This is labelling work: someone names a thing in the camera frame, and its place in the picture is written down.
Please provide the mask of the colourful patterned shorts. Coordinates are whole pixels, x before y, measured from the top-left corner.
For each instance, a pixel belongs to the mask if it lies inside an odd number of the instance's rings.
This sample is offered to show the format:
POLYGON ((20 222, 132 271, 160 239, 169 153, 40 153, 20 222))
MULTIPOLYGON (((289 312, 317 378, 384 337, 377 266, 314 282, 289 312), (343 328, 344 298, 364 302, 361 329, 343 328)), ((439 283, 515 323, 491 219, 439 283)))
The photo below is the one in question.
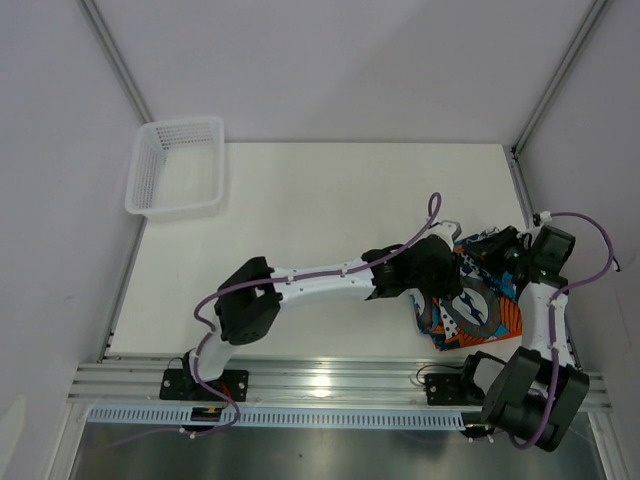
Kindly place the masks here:
POLYGON ((495 275, 470 254, 472 247, 497 236, 493 228, 455 243, 455 252, 461 256, 459 296, 445 300, 427 298, 416 289, 409 292, 418 331, 437 350, 480 346, 522 334, 523 315, 512 275, 495 275))

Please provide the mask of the white plastic basket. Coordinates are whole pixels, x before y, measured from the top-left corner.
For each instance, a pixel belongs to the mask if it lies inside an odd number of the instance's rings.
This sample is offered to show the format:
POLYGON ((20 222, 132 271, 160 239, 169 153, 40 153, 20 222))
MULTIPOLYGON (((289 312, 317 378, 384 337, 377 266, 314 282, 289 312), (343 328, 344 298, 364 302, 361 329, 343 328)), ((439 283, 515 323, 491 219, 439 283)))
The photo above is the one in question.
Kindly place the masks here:
POLYGON ((215 216, 225 201, 227 170, 221 118, 146 123, 135 136, 125 209, 152 222, 215 216))

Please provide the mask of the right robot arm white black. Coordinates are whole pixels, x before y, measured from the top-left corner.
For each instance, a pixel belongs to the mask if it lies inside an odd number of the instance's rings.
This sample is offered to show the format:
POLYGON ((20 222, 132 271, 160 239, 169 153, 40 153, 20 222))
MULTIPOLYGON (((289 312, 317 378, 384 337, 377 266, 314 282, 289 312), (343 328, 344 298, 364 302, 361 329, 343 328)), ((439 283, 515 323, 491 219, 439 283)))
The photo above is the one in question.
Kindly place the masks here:
POLYGON ((522 334, 493 382, 474 368, 458 376, 456 389, 468 403, 484 399, 483 422, 507 433, 519 449, 554 451, 589 391, 589 377, 576 368, 566 339, 571 287, 561 271, 575 243, 552 226, 526 232, 509 226, 466 250, 482 271, 514 287, 522 334))

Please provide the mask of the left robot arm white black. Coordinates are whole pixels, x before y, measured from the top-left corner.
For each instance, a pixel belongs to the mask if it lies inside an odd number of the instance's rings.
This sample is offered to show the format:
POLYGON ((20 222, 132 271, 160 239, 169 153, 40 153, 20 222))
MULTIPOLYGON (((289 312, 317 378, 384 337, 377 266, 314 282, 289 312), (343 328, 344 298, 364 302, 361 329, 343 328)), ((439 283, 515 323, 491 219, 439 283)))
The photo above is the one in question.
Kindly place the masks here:
POLYGON ((438 235, 372 249, 328 267, 278 269, 264 256, 253 257, 194 307, 195 320, 208 332, 185 356, 182 388, 194 399, 209 398, 236 351, 264 338, 289 307, 396 298, 413 290, 426 299, 450 300, 462 293, 460 271, 460 256, 438 235))

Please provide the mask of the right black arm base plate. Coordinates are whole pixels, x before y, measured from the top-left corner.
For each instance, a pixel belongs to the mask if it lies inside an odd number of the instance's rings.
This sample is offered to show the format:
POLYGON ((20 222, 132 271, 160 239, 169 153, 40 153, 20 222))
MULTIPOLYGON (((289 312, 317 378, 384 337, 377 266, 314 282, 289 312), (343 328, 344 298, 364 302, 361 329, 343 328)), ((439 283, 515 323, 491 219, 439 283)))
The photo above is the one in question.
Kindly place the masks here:
POLYGON ((462 368, 447 367, 445 372, 428 372, 421 368, 415 379, 423 387, 430 406, 481 406, 484 391, 474 382, 471 373, 462 368))

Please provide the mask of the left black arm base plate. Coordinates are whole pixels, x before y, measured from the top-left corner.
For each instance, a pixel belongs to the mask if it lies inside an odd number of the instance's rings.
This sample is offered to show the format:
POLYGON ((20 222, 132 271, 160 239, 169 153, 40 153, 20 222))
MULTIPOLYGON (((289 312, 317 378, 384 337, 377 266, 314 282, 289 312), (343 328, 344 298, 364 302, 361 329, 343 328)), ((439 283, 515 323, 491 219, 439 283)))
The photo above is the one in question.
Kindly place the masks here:
POLYGON ((207 382, 208 389, 202 387, 184 369, 166 369, 160 384, 159 398, 172 401, 222 401, 215 390, 235 402, 245 402, 249 386, 247 370, 225 370, 222 376, 207 382))

